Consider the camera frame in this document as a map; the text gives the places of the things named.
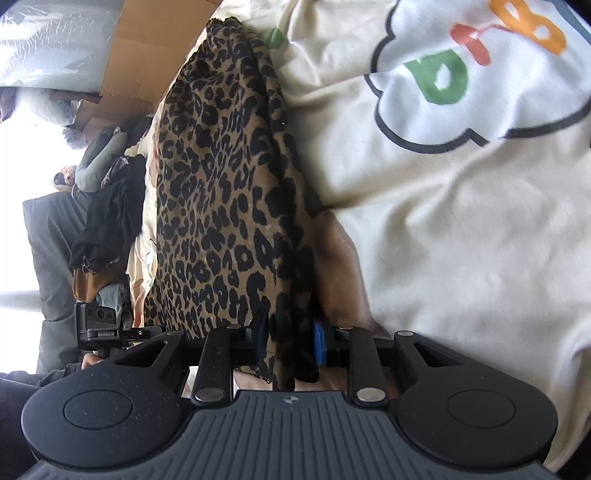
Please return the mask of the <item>person's bare left hand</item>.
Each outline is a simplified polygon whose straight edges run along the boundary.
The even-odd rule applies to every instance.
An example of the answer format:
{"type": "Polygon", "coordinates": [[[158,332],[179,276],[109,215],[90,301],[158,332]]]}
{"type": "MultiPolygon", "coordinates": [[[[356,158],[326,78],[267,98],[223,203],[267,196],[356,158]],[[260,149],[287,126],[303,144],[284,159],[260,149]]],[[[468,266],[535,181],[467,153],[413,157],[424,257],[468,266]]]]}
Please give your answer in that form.
{"type": "Polygon", "coordinates": [[[87,353],[84,355],[81,363],[81,369],[85,370],[90,366],[94,366],[102,362],[103,359],[94,353],[87,353]]]}

